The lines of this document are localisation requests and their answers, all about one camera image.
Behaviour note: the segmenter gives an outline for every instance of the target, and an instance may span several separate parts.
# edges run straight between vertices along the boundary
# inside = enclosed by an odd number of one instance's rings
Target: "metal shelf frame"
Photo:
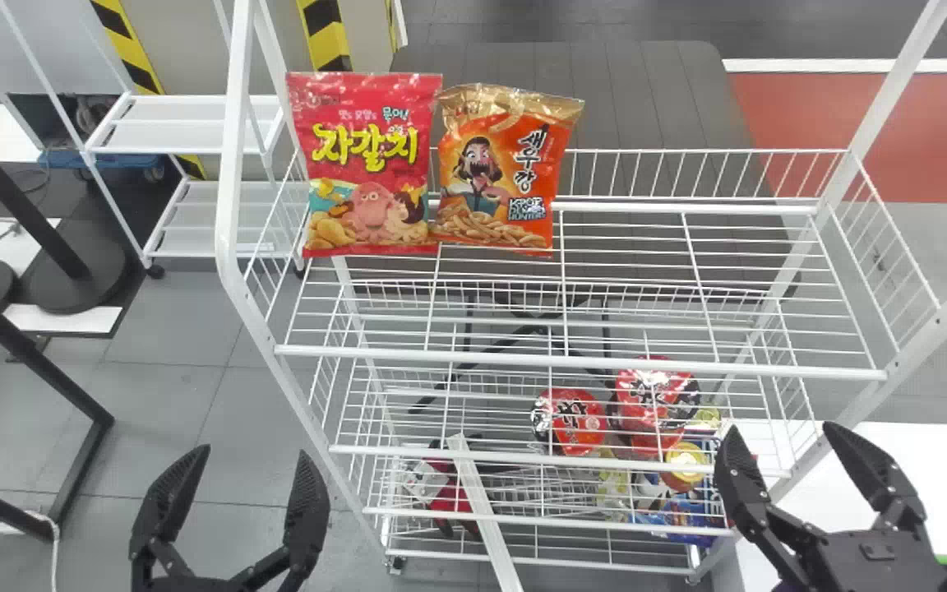
[[[365,535],[386,555],[487,561],[493,553],[473,540],[441,539],[429,525],[492,520],[514,563],[575,561],[699,581],[736,533],[617,521],[581,496],[588,472],[676,466],[632,455],[622,441],[608,441],[612,456],[544,454],[522,428],[531,400],[550,386],[606,400],[617,368],[692,371],[722,413],[717,435],[731,426],[755,434],[774,499],[811,471],[827,446],[809,380],[856,392],[838,417],[856,426],[947,338],[947,299],[933,292],[863,165],[946,19],[947,0],[926,3],[847,149],[568,150],[552,258],[442,244],[436,257],[316,259],[297,281],[286,273],[307,216],[287,206],[308,191],[297,151],[289,190],[238,263],[252,41],[264,50],[275,32],[262,0],[237,0],[218,272],[322,467],[366,518]],[[286,94],[279,100],[286,105]],[[668,360],[635,359],[660,354]],[[428,447],[478,432],[472,451]],[[391,477],[398,462],[420,458],[514,465],[530,479],[519,487],[485,479],[490,513],[424,510]],[[681,467],[713,472],[709,462]],[[538,508],[503,495],[518,488]],[[718,538],[706,553],[651,547],[668,544],[661,534],[694,532]],[[613,555],[617,536],[632,537],[631,555]]]
[[[226,19],[222,1],[214,0],[213,7],[221,26],[226,48],[228,48],[232,34],[230,34],[229,20]],[[117,67],[117,61],[114,61],[115,58],[106,55],[102,50],[101,58],[109,65],[109,70],[115,74],[119,82],[120,96],[109,109],[108,115],[98,124],[93,134],[90,134],[90,138],[84,141],[75,123],[68,117],[57,91],[53,89],[53,84],[46,77],[38,57],[27,42],[24,31],[16,23],[10,7],[7,6],[7,0],[0,0],[0,12],[11,27],[16,42],[29,61],[31,70],[35,72],[45,89],[46,96],[49,97],[53,109],[64,124],[69,139],[72,140],[83,164],[90,172],[91,180],[97,184],[105,201],[108,202],[109,209],[115,216],[136,258],[148,270],[153,266],[156,257],[172,256],[170,251],[159,251],[155,244],[160,243],[164,226],[169,226],[170,219],[177,214],[176,206],[180,196],[187,190],[189,183],[194,181],[185,173],[185,169],[173,155],[220,155],[225,152],[226,147],[222,139],[227,112],[225,96],[139,94],[135,84],[123,78],[121,68]],[[93,33],[85,27],[83,33],[91,38],[94,35],[101,35],[100,31]],[[102,48],[101,44],[95,44],[95,46],[98,49]],[[283,67],[283,55],[279,50],[279,44],[264,44],[263,49],[270,52],[266,54],[267,63],[273,68]],[[277,180],[275,180],[271,158],[273,158],[273,151],[283,128],[289,128],[293,145],[298,145],[298,136],[294,134],[293,123],[289,123],[290,109],[287,106],[285,83],[282,77],[279,80],[274,78],[274,83],[275,94],[247,95],[242,99],[244,117],[247,118],[247,134],[245,134],[247,139],[243,154],[260,157],[262,168],[266,172],[266,182],[270,184],[273,191],[277,190]],[[181,181],[145,246],[141,246],[134,232],[129,228],[127,219],[124,218],[116,199],[113,198],[112,191],[109,190],[109,185],[105,183],[101,172],[98,171],[95,164],[97,154],[166,154],[173,167],[180,173]],[[199,248],[189,248],[180,256],[211,258],[214,256],[213,246],[210,241],[207,241]]]

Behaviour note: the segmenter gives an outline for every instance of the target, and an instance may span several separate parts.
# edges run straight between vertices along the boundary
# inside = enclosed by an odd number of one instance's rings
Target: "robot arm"
[[[837,423],[826,421],[824,434],[879,512],[870,529],[827,533],[775,506],[737,428],[718,448],[715,486],[730,520],[777,568],[783,583],[774,592],[947,592],[923,502],[897,461]]]

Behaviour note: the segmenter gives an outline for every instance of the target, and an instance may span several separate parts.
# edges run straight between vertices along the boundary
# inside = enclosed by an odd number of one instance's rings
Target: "hazard stripe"
[[[297,3],[312,70],[352,72],[349,41],[345,36],[338,0],[297,0]]]
[[[93,5],[97,18],[104,26],[104,33],[109,37],[109,41],[112,41],[123,67],[127,69],[127,74],[131,76],[138,90],[143,95],[165,95],[166,91],[151,68],[148,55],[138,40],[134,26],[127,19],[121,1],[90,0],[90,5]],[[198,157],[189,154],[179,154],[177,157],[188,176],[206,179],[206,169],[203,169],[203,163]]]
[[[207,179],[206,169],[203,169],[203,163],[200,162],[200,159],[192,154],[177,154],[178,164],[181,165],[181,169],[192,178],[195,179]]]

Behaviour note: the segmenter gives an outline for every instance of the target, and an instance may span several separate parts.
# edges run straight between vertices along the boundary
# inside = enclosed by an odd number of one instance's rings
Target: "snack bag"
[[[557,176],[583,101],[495,84],[439,99],[441,202],[431,234],[550,255]]]
[[[290,72],[312,191],[304,257],[435,252],[426,217],[440,75]]]

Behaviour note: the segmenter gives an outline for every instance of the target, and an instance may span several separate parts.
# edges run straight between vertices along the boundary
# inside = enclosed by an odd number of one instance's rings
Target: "yellow lid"
[[[678,442],[670,447],[665,461],[674,465],[707,465],[707,455],[699,446],[692,442]],[[681,471],[672,471],[672,475],[685,483],[698,483],[704,478],[703,473],[683,473]]]

